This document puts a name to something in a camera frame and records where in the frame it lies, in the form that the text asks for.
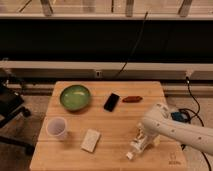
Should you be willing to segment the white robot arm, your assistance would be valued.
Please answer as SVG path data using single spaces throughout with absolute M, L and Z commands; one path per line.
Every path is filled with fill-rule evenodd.
M 138 124 L 141 136 L 136 138 L 136 149 L 139 153 L 158 135 L 164 135 L 213 155 L 213 129 L 174 121 L 169 118 L 169 114 L 164 103 L 156 103 L 143 114 Z

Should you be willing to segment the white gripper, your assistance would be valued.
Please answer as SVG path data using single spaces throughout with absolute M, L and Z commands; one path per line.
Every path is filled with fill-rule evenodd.
M 148 128 L 146 128 L 143 124 L 139 123 L 137 125 L 138 128 L 138 133 L 140 131 L 142 131 L 146 136 L 147 136 L 147 143 L 145 146 L 145 149 L 149 146 L 149 145 L 153 145 L 154 147 L 158 146 L 160 143 L 160 135 L 157 133 L 154 133 L 153 131 L 149 130 Z

